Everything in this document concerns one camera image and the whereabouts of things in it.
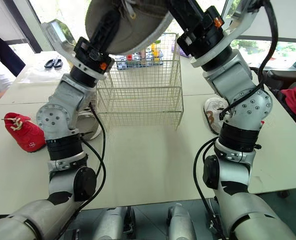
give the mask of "black scissors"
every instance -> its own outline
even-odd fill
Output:
[[[50,69],[52,67],[54,67],[55,69],[59,69],[62,67],[62,60],[60,58],[54,58],[54,59],[50,59],[48,62],[46,62],[46,64],[44,65],[44,67],[46,69]]]

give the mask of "black cable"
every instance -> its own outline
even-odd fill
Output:
[[[104,153],[105,153],[105,150],[106,150],[106,131],[104,130],[104,127],[103,127],[103,124],[101,123],[99,117],[97,116],[93,106],[91,103],[89,103],[89,107],[90,107],[90,110],[92,112],[92,114],[94,115],[94,117],[96,118],[96,120],[98,121],[101,129],[102,129],[102,135],[103,135],[103,144],[102,144],[102,155],[101,155],[101,159],[103,161],[104,159]],[[100,173],[100,170],[101,170],[101,163],[99,165],[99,168],[98,168],[98,174]]]
[[[65,225],[62,227],[61,231],[59,232],[59,234],[55,237],[55,240],[58,240],[63,234],[64,232],[67,230],[67,228],[69,227],[69,225],[72,223],[72,221],[78,216],[79,212],[85,207],[87,206],[92,200],[94,200],[98,194],[101,192],[104,184],[105,184],[105,181],[106,181],[106,167],[105,167],[105,164],[103,162],[103,158],[104,158],[104,153],[105,153],[105,146],[106,146],[106,133],[105,133],[105,130],[104,130],[104,127],[103,127],[103,124],[101,123],[100,119],[98,118],[93,106],[91,103],[89,103],[89,107],[90,107],[90,110],[92,112],[92,114],[94,115],[94,117],[96,118],[96,120],[98,121],[101,129],[102,129],[102,133],[103,133],[103,145],[102,145],[102,155],[100,156],[99,153],[83,138],[83,137],[80,137],[81,141],[88,147],[91,149],[91,151],[93,151],[93,153],[97,156],[97,158],[99,159],[100,161],[100,165],[99,165],[99,168],[98,168],[98,171],[96,173],[96,176],[98,177],[99,176],[99,173],[100,173],[100,170],[102,168],[103,170],[103,179],[102,179],[102,182],[101,182],[101,185],[99,187],[99,189],[95,192],[95,194],[89,198],[87,201],[85,201],[74,213],[73,215],[69,218],[69,220],[65,223]]]
[[[247,98],[251,97],[259,89],[264,88],[265,80],[264,80],[264,77],[263,77],[263,69],[265,68],[265,66],[267,65],[268,61],[273,56],[274,51],[277,48],[279,33],[278,33],[277,19],[276,19],[276,16],[275,16],[275,13],[274,13],[274,10],[273,10],[273,7],[272,7],[272,4],[271,4],[270,0],[262,0],[262,5],[264,6],[264,8],[265,8],[265,10],[267,12],[267,16],[268,16],[269,24],[270,24],[270,28],[271,28],[272,40],[271,40],[270,50],[269,50],[267,56],[265,57],[265,59],[263,60],[263,62],[261,63],[261,65],[259,67],[259,70],[258,70],[259,84],[254,89],[252,89],[250,92],[248,92],[246,95],[244,95],[242,98],[238,99],[234,103],[230,104],[226,109],[224,109],[220,113],[220,119],[221,120],[223,119],[223,117],[224,117],[224,115],[226,114],[227,111],[234,108],[236,105],[242,103]]]
[[[81,140],[84,144],[87,143],[86,140],[85,140],[82,136],[80,137],[80,140]],[[99,161],[100,161],[100,159],[102,159],[102,158],[100,157],[99,153],[98,153],[94,148],[92,148],[91,150],[93,151],[93,153],[97,156],[97,158],[98,158]]]
[[[202,155],[202,160],[203,163],[206,160],[206,154],[209,151],[209,149],[216,143],[216,141],[213,141],[212,143],[210,143],[210,145],[208,145],[208,147],[204,150],[203,155]]]
[[[98,189],[98,191],[95,192],[95,194],[89,198],[86,202],[84,202],[79,208],[77,208],[77,210],[73,213],[73,215],[69,218],[69,220],[65,223],[65,225],[63,225],[61,231],[58,233],[58,235],[54,238],[55,240],[58,240],[63,234],[64,232],[67,230],[67,228],[69,227],[69,225],[72,223],[72,221],[78,216],[79,212],[85,207],[87,206],[93,199],[95,199],[98,194],[101,192],[104,184],[105,184],[105,181],[106,181],[106,166],[102,160],[102,158],[100,157],[100,155],[97,153],[97,151],[86,141],[84,140],[82,137],[80,138],[81,141],[88,147],[90,148],[95,154],[96,156],[98,157],[99,161],[100,161],[100,164],[102,165],[102,170],[103,170],[103,179],[102,179],[102,182],[101,182],[101,185]]]
[[[222,238],[222,240],[226,240],[225,236],[224,236],[224,233],[223,233],[223,230],[221,228],[221,225],[220,225],[220,222],[219,220],[217,219],[217,217],[215,216],[215,214],[213,214],[213,212],[211,211],[202,191],[201,191],[201,188],[199,186],[199,183],[198,183],[198,179],[197,179],[197,162],[198,162],[198,158],[199,158],[199,155],[201,154],[202,150],[208,145],[210,144],[210,146],[212,146],[214,144],[214,142],[216,141],[218,137],[214,137],[213,139],[207,141],[205,144],[203,144],[200,149],[198,150],[197,154],[196,154],[196,157],[194,158],[194,163],[193,163],[193,180],[194,180],[194,183],[197,187],[197,190],[198,190],[198,193],[201,197],[201,200],[204,204],[204,207],[206,208],[210,218],[212,219],[212,222],[213,222],[213,225],[214,225],[214,228],[218,231],[218,234],[220,235],[220,237]]]

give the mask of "tree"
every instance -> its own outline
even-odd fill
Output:
[[[236,11],[237,9],[237,6],[239,5],[239,2],[240,0],[233,0],[232,4],[231,4],[231,7],[228,11],[228,14],[227,14],[227,18],[231,18],[232,15],[234,14],[234,12]]]

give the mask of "white table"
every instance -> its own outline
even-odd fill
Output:
[[[192,165],[198,148],[214,137],[208,129],[202,108],[206,99],[215,95],[210,94],[212,89],[206,88],[201,72],[197,76],[187,73],[184,68],[182,72],[183,83],[191,81],[186,79],[188,77],[195,78],[201,90],[198,92],[194,89],[196,86],[183,84],[185,112],[178,130],[164,126],[111,129],[107,133],[106,184],[87,209],[199,198],[193,182]],[[51,88],[47,88],[44,95],[50,94]],[[296,124],[273,99],[273,111],[265,119],[258,140],[263,148],[254,161],[249,189],[252,193],[296,188]],[[35,121],[35,113],[42,104],[0,104],[0,119],[13,111],[30,116]],[[0,214],[9,214],[30,201],[47,198],[47,150],[35,153],[22,151],[1,120],[0,143]],[[102,136],[90,143],[100,150]],[[88,164],[97,169],[98,160],[87,147],[84,149],[91,156]],[[203,184],[202,169],[202,161],[199,161],[201,189],[205,197],[213,197],[212,190]]]

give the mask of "wire basket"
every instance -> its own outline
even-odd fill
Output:
[[[183,97],[175,33],[131,56],[115,56],[97,85],[97,112],[105,126],[180,124]]]

